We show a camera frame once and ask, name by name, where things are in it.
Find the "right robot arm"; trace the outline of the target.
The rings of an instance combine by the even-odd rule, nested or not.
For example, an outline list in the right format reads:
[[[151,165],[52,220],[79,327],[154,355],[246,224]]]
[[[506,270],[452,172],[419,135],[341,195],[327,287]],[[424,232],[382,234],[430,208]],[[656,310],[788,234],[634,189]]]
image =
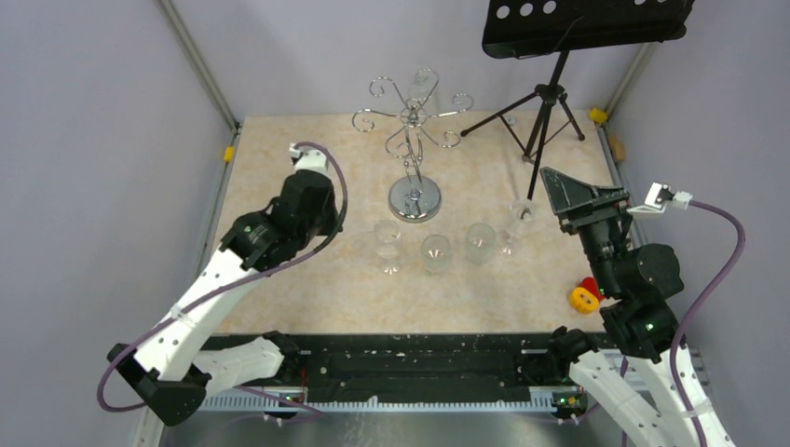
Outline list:
[[[688,320],[668,306],[684,288],[674,249],[633,247],[629,239],[635,217],[686,209],[693,196],[653,183],[643,204],[633,206],[622,187],[591,185],[552,168],[539,174],[561,230],[579,237],[600,293],[611,300],[600,312],[605,332],[648,396],[627,383],[589,334],[565,327],[552,333],[538,378],[580,386],[638,446],[730,446],[695,372]]]

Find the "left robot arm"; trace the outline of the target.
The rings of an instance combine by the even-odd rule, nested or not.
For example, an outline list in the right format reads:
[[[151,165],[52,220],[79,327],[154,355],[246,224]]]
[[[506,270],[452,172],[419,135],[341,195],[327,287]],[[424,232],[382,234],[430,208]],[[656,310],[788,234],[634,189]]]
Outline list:
[[[256,379],[287,385],[298,374],[296,347],[279,332],[221,350],[204,345],[258,282],[300,264],[314,237],[342,229],[326,169],[296,169],[263,210],[238,217],[204,270],[169,313],[132,344],[108,353],[113,369],[167,427],[203,401]]]

